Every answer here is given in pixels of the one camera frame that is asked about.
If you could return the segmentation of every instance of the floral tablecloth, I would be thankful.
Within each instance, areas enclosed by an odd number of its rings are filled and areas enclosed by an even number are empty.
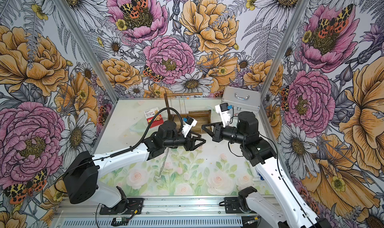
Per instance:
[[[165,153],[146,162],[133,163],[115,170],[100,180],[109,186],[120,186],[127,196],[168,195],[237,195],[248,186],[255,187],[262,194],[271,190],[256,171],[252,171],[244,157],[236,157],[222,144],[207,141],[192,152],[184,148],[170,149],[161,179],[159,175]],[[238,145],[231,145],[240,155]]]

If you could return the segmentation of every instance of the case handle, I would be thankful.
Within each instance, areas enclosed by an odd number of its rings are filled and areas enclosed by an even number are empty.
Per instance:
[[[247,95],[247,97],[243,98],[243,97],[237,96],[237,93],[235,93],[235,97],[238,98],[239,100],[248,100],[249,95]]]

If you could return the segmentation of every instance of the wooden stand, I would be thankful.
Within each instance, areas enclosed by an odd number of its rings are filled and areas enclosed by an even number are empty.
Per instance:
[[[166,107],[169,108],[169,103],[168,103],[168,97],[175,97],[175,96],[190,96],[190,95],[203,95],[203,93],[174,93],[174,94],[164,94],[164,101],[166,103]],[[171,114],[170,110],[168,111],[168,120],[174,121],[175,117],[177,116],[176,114]],[[192,117],[195,120],[197,120],[197,124],[195,127],[192,127],[192,131],[196,132],[198,134],[205,133],[201,129],[201,125],[204,124],[210,124],[211,123],[211,110],[196,110],[196,111],[189,111],[188,114],[180,114],[181,117]],[[180,128],[180,124],[176,122],[176,129]]]

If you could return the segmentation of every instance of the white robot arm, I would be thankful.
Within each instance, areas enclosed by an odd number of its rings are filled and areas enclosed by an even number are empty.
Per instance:
[[[216,110],[221,110],[220,107],[228,107],[228,104],[223,103],[216,106]],[[202,130],[207,132],[215,142],[228,140],[232,144],[240,144],[244,157],[262,175],[283,211],[276,209],[253,187],[239,192],[240,207],[244,211],[257,212],[274,228],[330,228],[326,219],[319,219],[316,213],[308,207],[282,166],[279,165],[274,149],[260,137],[258,120],[254,113],[240,112],[236,127],[228,125],[229,119],[226,116],[221,117],[222,122],[202,125]],[[213,131],[207,129],[209,126],[214,127]]]
[[[192,151],[204,144],[205,140],[201,135],[191,131],[197,121],[190,117],[183,121],[185,124],[182,125],[180,134],[176,130],[176,123],[167,120],[159,126],[157,132],[144,139],[147,129],[142,139],[133,147],[96,155],[80,153],[63,175],[70,202],[77,204],[90,199],[109,207],[111,215],[124,212],[127,209],[127,198],[122,189],[110,187],[99,181],[99,178],[129,164],[155,158],[163,154],[167,147],[183,146],[186,151]]]

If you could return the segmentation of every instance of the black mounting plate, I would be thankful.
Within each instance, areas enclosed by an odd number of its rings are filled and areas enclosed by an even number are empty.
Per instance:
[[[226,214],[244,213],[240,210],[240,204],[237,200],[237,197],[224,197],[224,202],[225,202],[225,213]]]
[[[135,212],[135,210],[137,210],[136,215],[140,215],[141,209],[143,208],[144,198],[127,198],[127,201],[128,201],[128,207],[129,208],[125,212],[121,213],[121,215],[131,216],[131,214],[133,214]],[[111,211],[110,208],[108,208],[105,205],[101,206],[99,214],[100,215],[117,215],[113,211]]]

